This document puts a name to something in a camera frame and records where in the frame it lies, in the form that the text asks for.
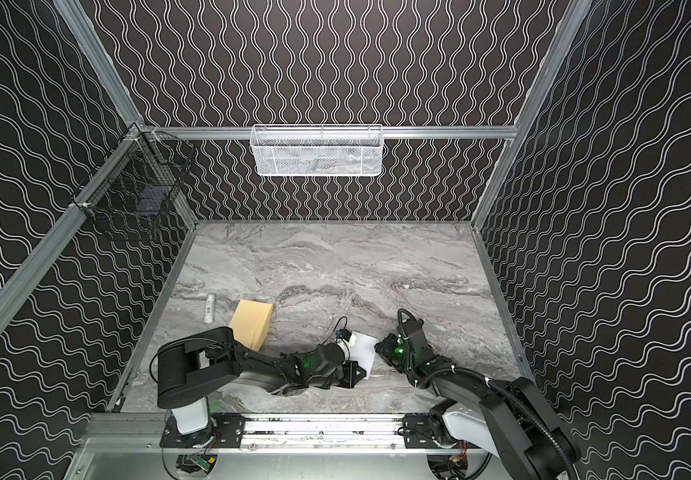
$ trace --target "white paper sheet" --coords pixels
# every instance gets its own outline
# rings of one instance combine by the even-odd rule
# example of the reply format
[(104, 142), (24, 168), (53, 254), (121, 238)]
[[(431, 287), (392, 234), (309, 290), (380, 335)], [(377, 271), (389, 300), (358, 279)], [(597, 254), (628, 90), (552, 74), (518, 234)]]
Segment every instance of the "white paper sheet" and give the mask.
[(375, 345), (378, 339), (359, 332), (352, 332), (352, 336), (355, 337), (356, 341), (354, 342), (354, 339), (351, 338), (349, 342), (351, 360), (355, 360), (362, 369), (366, 370), (366, 378), (369, 378), (372, 364), (375, 363)]

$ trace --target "gray marble tabletop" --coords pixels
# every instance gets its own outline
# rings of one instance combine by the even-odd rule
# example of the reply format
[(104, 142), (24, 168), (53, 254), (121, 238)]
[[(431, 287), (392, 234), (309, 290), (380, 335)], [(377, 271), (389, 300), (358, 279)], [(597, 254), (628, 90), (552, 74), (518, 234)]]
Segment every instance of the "gray marble tabletop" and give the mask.
[[(208, 293), (215, 321), (204, 322)], [(399, 307), (422, 317), (429, 343), (462, 366), (513, 379), (518, 369), (466, 224), (202, 224), (132, 382), (124, 412), (154, 412), (148, 362), (164, 343), (228, 325), (241, 299), (273, 303), (261, 352), (310, 350), (340, 316), (379, 339)], [(209, 397), (230, 412), (426, 412), (439, 402), (380, 358), (354, 389), (272, 396), (229, 384)]]

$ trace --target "yellow sponge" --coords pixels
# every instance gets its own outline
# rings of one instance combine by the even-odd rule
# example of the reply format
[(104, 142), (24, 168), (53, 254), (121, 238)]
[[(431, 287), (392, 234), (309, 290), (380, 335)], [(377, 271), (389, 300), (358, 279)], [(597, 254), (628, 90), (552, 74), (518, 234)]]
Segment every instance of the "yellow sponge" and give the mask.
[(249, 349), (260, 350), (268, 335), (272, 312), (271, 303), (240, 300), (228, 325), (233, 329), (233, 338)]

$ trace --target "wavy line pattern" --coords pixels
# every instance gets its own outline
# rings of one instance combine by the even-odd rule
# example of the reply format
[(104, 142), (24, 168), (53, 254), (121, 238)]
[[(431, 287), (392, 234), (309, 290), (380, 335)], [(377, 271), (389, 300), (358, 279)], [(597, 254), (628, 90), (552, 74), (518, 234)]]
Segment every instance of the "wavy line pattern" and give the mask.
[(82, 0), (148, 124), (503, 125), (567, 0)]
[(205, 141), (183, 189), (215, 220), (471, 218), (503, 140), (386, 141), (378, 177), (261, 177), (246, 141)]
[(586, 480), (691, 478), (691, 2), (593, 3), (483, 236)]
[(90, 413), (120, 381), (186, 227), (172, 212), (161, 233), (123, 244), (87, 221), (2, 334), (0, 478), (62, 478)]
[(52, 3), (0, 1), (0, 288), (126, 131)]

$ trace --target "white bottle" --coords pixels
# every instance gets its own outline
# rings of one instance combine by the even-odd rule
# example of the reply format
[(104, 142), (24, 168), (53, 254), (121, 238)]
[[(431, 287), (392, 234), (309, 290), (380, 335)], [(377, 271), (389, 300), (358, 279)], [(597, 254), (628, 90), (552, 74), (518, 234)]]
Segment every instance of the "white bottle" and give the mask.
[(215, 320), (215, 294), (209, 293), (206, 296), (206, 307), (204, 309), (204, 322), (212, 323)]

